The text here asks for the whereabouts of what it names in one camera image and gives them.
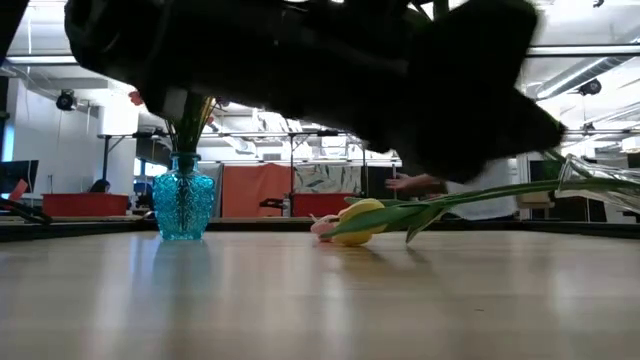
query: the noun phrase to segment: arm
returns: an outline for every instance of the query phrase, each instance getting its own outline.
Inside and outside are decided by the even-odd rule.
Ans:
[[[387,180],[387,188],[392,190],[412,190],[425,188],[429,185],[439,183],[440,180],[427,174],[417,176],[406,176],[399,174],[398,179]]]

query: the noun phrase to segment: desk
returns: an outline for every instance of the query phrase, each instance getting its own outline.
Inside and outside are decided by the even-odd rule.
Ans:
[[[640,242],[155,232],[0,244],[3,359],[638,359]]]

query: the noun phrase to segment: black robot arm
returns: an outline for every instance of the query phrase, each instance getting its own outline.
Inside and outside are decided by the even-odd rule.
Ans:
[[[180,116],[186,91],[353,132],[442,179],[560,143],[514,89],[537,14],[470,0],[430,21],[407,1],[69,0],[78,62]]]

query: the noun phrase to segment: red partition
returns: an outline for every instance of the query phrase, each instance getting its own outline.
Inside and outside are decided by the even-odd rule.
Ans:
[[[274,208],[261,208],[267,199],[282,199],[291,191],[291,168],[275,164],[225,166],[222,174],[222,217],[281,216]]]
[[[344,201],[346,197],[355,194],[293,194],[293,216],[322,217],[326,215],[338,215],[340,210],[349,206]]]
[[[129,197],[105,193],[43,194],[42,211],[49,216],[124,216]]]

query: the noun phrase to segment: glass vase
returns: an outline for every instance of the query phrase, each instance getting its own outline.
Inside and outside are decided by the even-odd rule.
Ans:
[[[640,213],[640,171],[592,164],[571,154],[566,159],[567,161],[560,171],[560,187],[556,191],[556,197],[582,196]],[[563,188],[565,181],[587,178],[624,180],[638,184],[638,188],[607,190],[565,190]]]
[[[215,181],[198,171],[200,155],[172,153],[172,170],[156,176],[153,202],[164,240],[200,240],[213,209]]]

